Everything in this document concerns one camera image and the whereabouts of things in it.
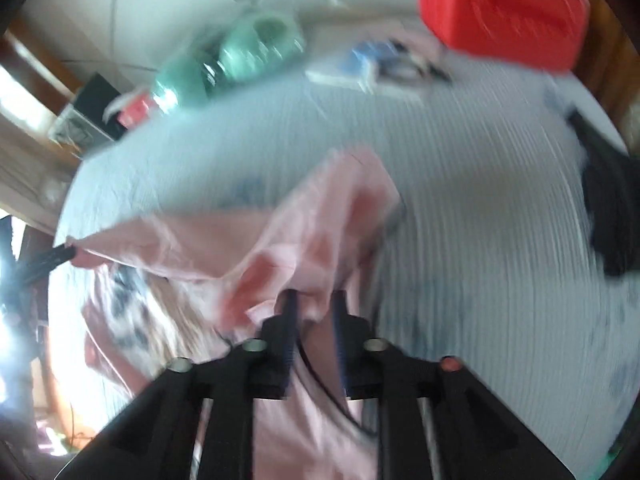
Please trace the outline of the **black cloth item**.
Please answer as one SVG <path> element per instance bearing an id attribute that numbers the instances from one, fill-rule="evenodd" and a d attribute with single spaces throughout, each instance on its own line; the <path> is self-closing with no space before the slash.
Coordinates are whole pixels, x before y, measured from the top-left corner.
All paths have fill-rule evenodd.
<path id="1" fill-rule="evenodd" d="M 611 278 L 639 269 L 639 159 L 622 152 L 574 108 L 568 113 L 587 160 L 582 192 L 591 219 L 590 245 Z"/>

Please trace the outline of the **red tissue box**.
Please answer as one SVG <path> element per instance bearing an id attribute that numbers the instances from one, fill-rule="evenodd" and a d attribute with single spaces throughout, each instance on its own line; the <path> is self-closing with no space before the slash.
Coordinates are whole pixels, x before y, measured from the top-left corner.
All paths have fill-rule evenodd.
<path id="1" fill-rule="evenodd" d="M 116 96 L 107 104 L 102 113 L 102 120 L 109 122 L 115 119 L 125 129 L 130 130 L 146 122 L 157 110 L 157 104 L 146 87 Z"/>

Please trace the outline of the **pink printed t-shirt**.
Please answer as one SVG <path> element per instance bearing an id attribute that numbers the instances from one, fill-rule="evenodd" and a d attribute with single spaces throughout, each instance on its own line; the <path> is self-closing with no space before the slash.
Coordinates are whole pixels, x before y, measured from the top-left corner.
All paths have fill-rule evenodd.
<path id="1" fill-rule="evenodd" d="M 358 313 L 374 246 L 400 197 L 367 148 L 329 155 L 272 209 L 149 214 L 78 240 L 93 286 L 81 314 L 88 367 L 140 392 L 172 359 L 206 362 L 255 336 L 285 289 L 300 339 L 281 402 L 256 405 L 261 479 L 371 479 L 374 444 L 337 385 L 332 292 Z"/>

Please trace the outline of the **dark green gift bag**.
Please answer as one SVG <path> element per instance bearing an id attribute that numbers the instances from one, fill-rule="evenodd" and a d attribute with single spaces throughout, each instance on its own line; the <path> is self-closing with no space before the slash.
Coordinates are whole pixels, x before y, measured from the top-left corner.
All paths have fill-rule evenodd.
<path id="1" fill-rule="evenodd" d="M 126 128 L 115 114 L 107 116 L 107 107 L 120 93 L 102 75 L 95 73 L 58 115 L 48 137 L 78 152 L 98 148 L 122 138 Z"/>

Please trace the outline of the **green yarn ball in plastic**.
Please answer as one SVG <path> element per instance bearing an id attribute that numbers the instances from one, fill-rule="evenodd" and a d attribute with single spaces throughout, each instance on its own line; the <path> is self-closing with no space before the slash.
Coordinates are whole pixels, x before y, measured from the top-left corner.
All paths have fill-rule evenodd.
<path id="1" fill-rule="evenodd" d="M 156 72 L 150 95 L 165 114 L 205 105 L 217 90 L 216 61 L 192 52 L 174 55 Z"/>

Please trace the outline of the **light blue ribbed bedsheet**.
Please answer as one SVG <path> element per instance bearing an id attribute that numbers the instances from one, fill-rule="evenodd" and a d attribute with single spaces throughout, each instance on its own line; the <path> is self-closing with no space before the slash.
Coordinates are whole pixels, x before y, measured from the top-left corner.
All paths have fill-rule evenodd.
<path id="1" fill-rule="evenodd" d="M 329 155 L 367 148 L 400 202 L 369 262 L 365 315 L 412 356 L 461 356 L 579 479 L 639 390 L 639 279 L 607 278 L 588 243 L 585 154 L 546 95 L 601 110 L 574 78 L 452 58 L 424 103 L 313 84 L 289 70 L 193 112 L 157 116 L 89 156 L 55 238 L 148 216 L 272 209 Z M 132 396 L 88 367 L 93 278 L 49 282 L 55 375 L 79 417 Z"/>

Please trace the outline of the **red plastic case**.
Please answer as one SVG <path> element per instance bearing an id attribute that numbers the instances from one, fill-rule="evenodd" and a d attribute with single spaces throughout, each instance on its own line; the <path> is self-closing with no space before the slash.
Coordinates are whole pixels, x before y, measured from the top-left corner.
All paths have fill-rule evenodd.
<path id="1" fill-rule="evenodd" d="M 584 42 L 588 0 L 419 0 L 426 27 L 449 49 L 569 72 Z"/>

